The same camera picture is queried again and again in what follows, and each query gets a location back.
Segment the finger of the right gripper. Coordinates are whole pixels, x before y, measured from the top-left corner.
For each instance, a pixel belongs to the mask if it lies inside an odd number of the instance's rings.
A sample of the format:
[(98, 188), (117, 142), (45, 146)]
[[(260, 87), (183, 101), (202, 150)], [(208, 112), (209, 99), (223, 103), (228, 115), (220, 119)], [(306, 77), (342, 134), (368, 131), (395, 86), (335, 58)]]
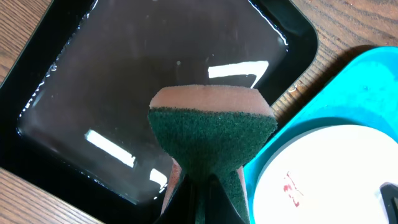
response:
[(397, 186), (386, 182), (381, 185), (380, 192), (389, 224), (397, 224)]

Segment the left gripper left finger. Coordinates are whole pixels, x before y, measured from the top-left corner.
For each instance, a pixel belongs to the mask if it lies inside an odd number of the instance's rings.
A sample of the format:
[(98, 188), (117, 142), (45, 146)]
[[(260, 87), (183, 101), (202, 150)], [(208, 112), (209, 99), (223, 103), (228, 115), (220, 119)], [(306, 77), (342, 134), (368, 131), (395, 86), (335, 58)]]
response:
[(154, 224), (195, 224), (197, 187), (188, 175), (172, 195), (164, 213)]

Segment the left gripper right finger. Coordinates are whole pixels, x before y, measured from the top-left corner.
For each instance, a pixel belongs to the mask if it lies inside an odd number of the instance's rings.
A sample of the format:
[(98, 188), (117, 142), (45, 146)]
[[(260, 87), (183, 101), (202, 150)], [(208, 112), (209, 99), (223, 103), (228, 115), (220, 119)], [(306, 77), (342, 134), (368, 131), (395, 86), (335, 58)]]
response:
[(206, 182), (205, 223), (244, 224), (244, 220), (236, 211), (221, 182), (214, 174), (211, 174)]

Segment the white plate with sauce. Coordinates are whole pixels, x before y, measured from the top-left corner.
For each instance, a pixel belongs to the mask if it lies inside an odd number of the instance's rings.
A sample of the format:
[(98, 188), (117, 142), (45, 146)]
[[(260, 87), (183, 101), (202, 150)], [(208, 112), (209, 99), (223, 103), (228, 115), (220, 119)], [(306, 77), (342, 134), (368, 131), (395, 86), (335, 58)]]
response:
[(254, 221), (389, 223), (384, 184), (397, 184), (397, 142), (387, 134), (357, 125), (308, 131), (265, 164)]

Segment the green and pink sponge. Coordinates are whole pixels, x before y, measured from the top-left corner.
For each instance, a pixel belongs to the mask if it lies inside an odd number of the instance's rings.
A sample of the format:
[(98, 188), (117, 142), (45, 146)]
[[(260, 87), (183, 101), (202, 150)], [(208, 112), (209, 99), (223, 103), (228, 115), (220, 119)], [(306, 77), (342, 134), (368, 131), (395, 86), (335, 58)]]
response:
[(188, 175), (197, 187), (195, 223), (205, 223), (206, 182), (214, 174), (249, 223), (243, 167), (277, 129), (262, 95), (226, 85), (165, 87), (151, 99), (148, 119), (161, 148), (173, 159), (161, 214)]

